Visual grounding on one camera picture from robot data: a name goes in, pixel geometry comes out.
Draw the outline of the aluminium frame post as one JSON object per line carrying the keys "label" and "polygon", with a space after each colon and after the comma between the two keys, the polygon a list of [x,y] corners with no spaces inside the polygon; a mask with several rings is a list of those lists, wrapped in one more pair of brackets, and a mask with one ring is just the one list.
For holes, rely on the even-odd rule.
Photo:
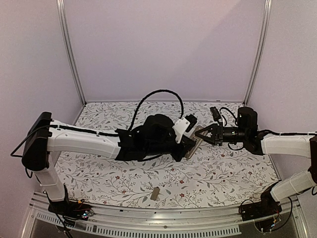
{"label": "aluminium frame post", "polygon": [[63,0],[57,0],[56,6],[57,6],[57,12],[58,12],[58,17],[59,17],[59,22],[60,22],[61,33],[62,33],[64,46],[65,46],[65,51],[66,51],[70,71],[72,74],[73,82],[74,82],[75,89],[77,91],[79,100],[80,100],[81,104],[84,106],[84,105],[86,105],[87,101],[86,101],[86,98],[84,95],[84,90],[83,90],[83,87],[82,87],[82,84],[80,81],[79,72],[77,69],[77,65],[76,65],[76,61],[75,61],[75,57],[74,57],[74,52],[72,49],[69,29],[68,29],[68,25],[67,25],[65,2]]}
{"label": "aluminium frame post", "polygon": [[266,41],[268,27],[269,27],[271,8],[272,8],[272,0],[265,0],[263,19],[262,19],[261,30],[260,30],[260,37],[258,41],[254,63],[253,63],[251,74],[250,74],[249,83],[248,83],[246,94],[243,101],[244,105],[248,105],[250,102],[252,92],[256,83],[257,75],[260,69],[262,55],[264,52],[264,46],[265,46],[265,41]]}

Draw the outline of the floral patterned table mat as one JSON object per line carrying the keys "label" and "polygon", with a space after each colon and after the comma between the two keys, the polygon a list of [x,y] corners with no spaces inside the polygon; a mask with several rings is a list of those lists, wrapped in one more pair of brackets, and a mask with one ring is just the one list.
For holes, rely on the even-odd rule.
{"label": "floral patterned table mat", "polygon": [[[89,103],[76,126],[89,129],[128,128],[137,102]],[[185,102],[185,114],[194,114],[197,125],[212,124],[210,107],[226,107],[235,115],[239,103]],[[176,121],[178,102],[142,104],[134,128],[149,115],[163,114]],[[240,204],[246,199],[258,201],[260,194],[280,178],[269,156],[256,156],[246,150],[233,151],[201,143],[189,159],[175,162],[161,156],[147,162],[122,162],[72,152],[62,152],[55,164],[70,199],[137,208],[203,208]],[[150,197],[159,189],[156,200]]]}

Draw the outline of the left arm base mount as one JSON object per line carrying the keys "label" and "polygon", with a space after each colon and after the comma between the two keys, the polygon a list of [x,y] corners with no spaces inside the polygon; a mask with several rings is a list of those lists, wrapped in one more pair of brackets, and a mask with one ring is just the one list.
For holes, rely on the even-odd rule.
{"label": "left arm base mount", "polygon": [[52,201],[47,195],[50,203],[48,210],[71,220],[87,220],[94,215],[92,206],[85,203],[85,199],[71,201],[68,190],[64,185],[64,198],[61,201]]}

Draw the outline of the beige battery cover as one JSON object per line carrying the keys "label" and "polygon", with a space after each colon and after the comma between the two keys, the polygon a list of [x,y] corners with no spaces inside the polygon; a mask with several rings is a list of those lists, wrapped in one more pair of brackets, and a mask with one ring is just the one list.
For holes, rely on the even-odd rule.
{"label": "beige battery cover", "polygon": [[158,195],[159,195],[159,191],[160,191],[160,189],[158,187],[155,187],[153,189],[152,194],[151,194],[150,200],[156,201],[158,198]]}

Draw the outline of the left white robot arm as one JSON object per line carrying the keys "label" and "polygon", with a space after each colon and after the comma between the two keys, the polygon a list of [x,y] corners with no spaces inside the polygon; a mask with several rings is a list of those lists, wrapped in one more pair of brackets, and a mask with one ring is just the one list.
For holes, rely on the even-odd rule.
{"label": "left white robot arm", "polygon": [[[177,93],[159,89],[146,95],[138,104],[130,126],[103,132],[96,129],[63,124],[52,119],[50,112],[43,112],[28,131],[27,136],[11,152],[20,157],[23,166],[36,175],[50,201],[63,215],[70,215],[73,203],[68,200],[66,186],[59,179],[49,156],[51,152],[76,152],[94,154],[117,161],[148,161],[161,155],[171,155],[179,162],[195,146],[195,141],[185,134],[197,123],[194,115],[184,114],[181,104],[180,117],[173,122],[169,117],[156,114],[147,116],[145,122],[134,127],[138,110],[150,96],[157,93]],[[17,150],[23,147],[23,154]]]}

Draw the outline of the front aluminium rail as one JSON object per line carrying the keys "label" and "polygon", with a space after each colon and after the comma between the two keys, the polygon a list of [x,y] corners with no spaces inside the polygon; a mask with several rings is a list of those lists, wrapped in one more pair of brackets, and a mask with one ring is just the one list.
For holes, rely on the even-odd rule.
{"label": "front aluminium rail", "polygon": [[243,221],[238,205],[192,209],[144,209],[94,204],[93,216],[63,224],[48,210],[47,198],[35,193],[27,208],[23,238],[307,238],[297,199],[284,200],[276,226],[259,228],[271,217]]}

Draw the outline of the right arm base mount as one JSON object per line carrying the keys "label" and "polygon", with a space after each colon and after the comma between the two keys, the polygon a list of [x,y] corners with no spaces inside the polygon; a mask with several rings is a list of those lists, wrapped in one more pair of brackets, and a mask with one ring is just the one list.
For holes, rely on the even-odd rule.
{"label": "right arm base mount", "polygon": [[260,196],[259,202],[242,203],[239,206],[239,214],[243,221],[259,219],[282,212],[280,202],[273,199],[270,194],[273,186],[268,187]]}

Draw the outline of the beige remote control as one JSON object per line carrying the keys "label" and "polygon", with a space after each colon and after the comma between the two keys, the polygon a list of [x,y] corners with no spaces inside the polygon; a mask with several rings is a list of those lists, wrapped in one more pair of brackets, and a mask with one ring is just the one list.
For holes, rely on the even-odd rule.
{"label": "beige remote control", "polygon": [[201,125],[196,126],[196,128],[193,130],[192,134],[190,135],[190,139],[195,142],[195,145],[186,153],[186,155],[185,155],[186,160],[189,160],[192,158],[192,156],[195,154],[195,152],[197,151],[197,149],[199,148],[199,146],[203,142],[203,140],[201,138],[199,138],[195,135],[195,133],[200,129],[203,129],[203,126],[201,126]]}

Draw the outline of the left aluminium frame post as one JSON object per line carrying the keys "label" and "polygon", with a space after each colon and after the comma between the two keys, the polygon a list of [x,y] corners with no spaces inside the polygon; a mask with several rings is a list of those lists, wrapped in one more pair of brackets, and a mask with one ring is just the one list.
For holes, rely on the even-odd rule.
{"label": "left aluminium frame post", "polygon": [[77,69],[77,65],[76,65],[76,61],[75,61],[75,57],[74,57],[74,52],[72,49],[69,29],[68,29],[68,25],[67,25],[65,2],[63,0],[57,0],[56,6],[57,6],[57,12],[58,12],[58,17],[59,17],[59,22],[60,22],[61,33],[62,33],[64,46],[65,46],[65,51],[66,51],[70,71],[72,74],[73,82],[74,82],[75,89],[77,91],[79,100],[80,100],[81,104],[84,106],[84,105],[86,105],[87,101],[86,101],[86,98],[84,95],[84,90],[83,90],[83,87],[82,87],[82,84],[80,81],[79,72]]}

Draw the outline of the right aluminium frame post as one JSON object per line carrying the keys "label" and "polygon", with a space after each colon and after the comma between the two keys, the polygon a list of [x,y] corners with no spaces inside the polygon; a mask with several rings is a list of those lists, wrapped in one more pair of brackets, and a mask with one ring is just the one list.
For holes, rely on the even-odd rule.
{"label": "right aluminium frame post", "polygon": [[264,46],[265,46],[265,41],[266,41],[268,27],[269,27],[271,8],[272,8],[272,0],[265,0],[263,19],[262,19],[261,30],[260,30],[260,37],[258,41],[254,63],[253,63],[251,74],[250,74],[249,83],[248,83],[246,94],[243,101],[244,105],[248,105],[250,102],[252,92],[256,83],[257,75],[260,69],[262,55],[264,52]]}

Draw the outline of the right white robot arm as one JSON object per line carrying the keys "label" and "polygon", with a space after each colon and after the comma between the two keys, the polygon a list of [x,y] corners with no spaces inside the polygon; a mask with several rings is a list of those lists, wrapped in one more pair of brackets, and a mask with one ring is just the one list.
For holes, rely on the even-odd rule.
{"label": "right white robot arm", "polygon": [[261,194],[261,202],[256,206],[260,216],[267,216],[275,209],[275,202],[289,196],[303,193],[317,185],[317,134],[315,132],[277,133],[258,129],[258,114],[250,107],[240,107],[237,125],[224,127],[221,114],[216,107],[211,108],[215,123],[195,132],[203,141],[221,146],[223,143],[242,143],[243,148],[254,155],[293,155],[309,158],[311,166],[300,173],[277,182]]}

